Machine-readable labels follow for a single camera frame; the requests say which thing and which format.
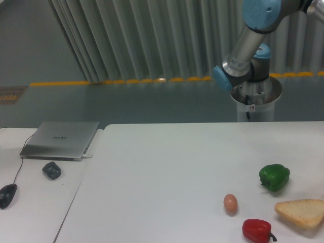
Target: laptop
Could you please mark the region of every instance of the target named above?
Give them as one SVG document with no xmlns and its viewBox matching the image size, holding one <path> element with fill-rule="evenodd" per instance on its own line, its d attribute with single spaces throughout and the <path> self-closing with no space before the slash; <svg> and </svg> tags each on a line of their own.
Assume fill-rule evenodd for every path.
<svg viewBox="0 0 324 243">
<path fill-rule="evenodd" d="M 98 122 L 45 121 L 23 147 L 21 158 L 81 161 L 98 130 Z"/>
</svg>

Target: mouse cable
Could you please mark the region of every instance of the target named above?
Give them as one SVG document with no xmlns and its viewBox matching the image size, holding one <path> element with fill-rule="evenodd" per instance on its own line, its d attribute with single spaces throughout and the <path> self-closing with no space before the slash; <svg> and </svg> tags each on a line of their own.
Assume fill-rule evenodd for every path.
<svg viewBox="0 0 324 243">
<path fill-rule="evenodd" d="M 26 146 L 26 143 L 27 143 L 28 139 L 30 139 L 33 135 L 34 135 L 34 134 L 32 134 L 29 138 L 26 139 L 26 141 L 25 141 L 25 143 L 24 143 L 24 146 L 23 146 L 22 148 L 24 148 L 24 147 Z M 23 158 L 21 158 L 21 165 L 20 165 L 19 170 L 18 170 L 18 172 L 17 172 L 17 174 L 16 174 L 16 176 L 15 176 L 15 179 L 14 179 L 14 183 L 13 183 L 13 184 L 15 184 L 15 182 L 16 182 L 16 179 L 17 179 L 18 173 L 19 173 L 19 171 L 20 171 L 20 169 L 21 169 L 21 167 L 22 167 L 22 164 L 23 164 Z"/>
</svg>

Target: egg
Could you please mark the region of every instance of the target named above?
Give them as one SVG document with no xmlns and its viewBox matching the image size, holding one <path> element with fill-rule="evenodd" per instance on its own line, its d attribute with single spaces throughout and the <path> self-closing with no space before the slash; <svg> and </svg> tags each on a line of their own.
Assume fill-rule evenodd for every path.
<svg viewBox="0 0 324 243">
<path fill-rule="evenodd" d="M 235 214 L 237 211 L 237 199 L 233 194 L 224 197 L 224 207 L 228 214 Z"/>
</svg>

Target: bread slice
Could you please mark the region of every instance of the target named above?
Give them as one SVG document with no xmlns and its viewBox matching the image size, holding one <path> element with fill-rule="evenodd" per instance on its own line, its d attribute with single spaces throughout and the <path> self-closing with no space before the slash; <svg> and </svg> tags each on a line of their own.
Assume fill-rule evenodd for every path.
<svg viewBox="0 0 324 243">
<path fill-rule="evenodd" d="M 278 202 L 274 210 L 303 229 L 315 228 L 324 218 L 324 201 L 302 199 Z"/>
</svg>

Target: blue joint cap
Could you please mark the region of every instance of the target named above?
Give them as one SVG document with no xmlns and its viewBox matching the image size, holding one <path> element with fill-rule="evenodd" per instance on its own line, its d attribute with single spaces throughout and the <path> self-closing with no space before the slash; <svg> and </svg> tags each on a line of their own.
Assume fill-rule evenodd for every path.
<svg viewBox="0 0 324 243">
<path fill-rule="evenodd" d="M 244 22 L 249 28 L 266 29 L 278 18 L 281 0 L 244 0 L 242 11 Z"/>
<path fill-rule="evenodd" d="M 231 90 L 233 88 L 232 84 L 219 66 L 214 67 L 213 76 L 215 81 L 223 90 Z"/>
<path fill-rule="evenodd" d="M 270 48 L 266 44 L 261 44 L 254 55 L 256 59 L 270 59 Z"/>
</svg>

